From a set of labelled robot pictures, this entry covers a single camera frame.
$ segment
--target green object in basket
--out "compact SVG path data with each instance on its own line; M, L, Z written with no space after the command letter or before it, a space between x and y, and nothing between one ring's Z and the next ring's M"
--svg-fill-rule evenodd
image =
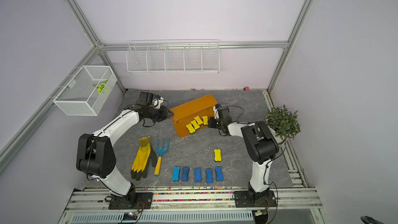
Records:
M101 94L101 92L103 91L104 94L109 93L108 88L106 88L106 83L108 82L108 80L100 83L98 86L97 85L93 85L94 87L97 88L97 93Z

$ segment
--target white flower pot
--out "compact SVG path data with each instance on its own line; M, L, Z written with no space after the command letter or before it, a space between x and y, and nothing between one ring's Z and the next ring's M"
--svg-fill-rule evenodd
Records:
M268 127L268 129L271 131L272 135L274 136L274 138L278 144L283 142L283 140L281 139L280 136L276 137L276 131L274 131L271 127Z

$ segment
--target yellow sponge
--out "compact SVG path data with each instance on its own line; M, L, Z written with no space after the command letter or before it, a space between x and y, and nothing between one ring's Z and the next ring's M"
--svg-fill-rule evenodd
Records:
M192 124L187 124L186 127L188 128L189 133L192 134L192 133L195 132L195 129L194 129L194 127L192 126Z
M209 123L207 122L207 121L208 121L207 116L202 116L202 119L203 119L203 124L204 124L204 125L208 125L208 124L209 124Z
M198 125L198 123L196 121L191 121L191 124L193 125L193 127L195 128L195 130L199 129L200 126Z
M221 162L221 150L220 149L214 150L214 161Z
M198 125L203 124L203 121L200 119L199 116L194 117L194 119L196 120L196 122L198 123Z

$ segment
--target blue sponge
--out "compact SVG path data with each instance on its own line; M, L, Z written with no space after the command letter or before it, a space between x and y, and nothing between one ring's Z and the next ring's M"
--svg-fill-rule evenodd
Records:
M213 169L206 169L206 183L213 182Z
M180 179L180 167L173 167L172 181L178 181Z
M189 167L182 167L181 181L183 181L183 182L188 181L188 171L189 171Z
M201 174L201 168L194 168L193 172L195 174L195 182L201 182L202 181L202 174Z
M214 170L216 171L216 180L217 180L217 182L223 181L224 177L222 176L222 168L221 167L216 167Z

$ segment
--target yellow glove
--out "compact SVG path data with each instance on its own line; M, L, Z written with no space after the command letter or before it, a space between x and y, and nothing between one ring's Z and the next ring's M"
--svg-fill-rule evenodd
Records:
M140 148L138 149L137 156L131 167L131 178L137 181L143 177L146 178L148 174L148 160L152 159L152 167L156 166L157 156L149 143L150 137L140 138Z

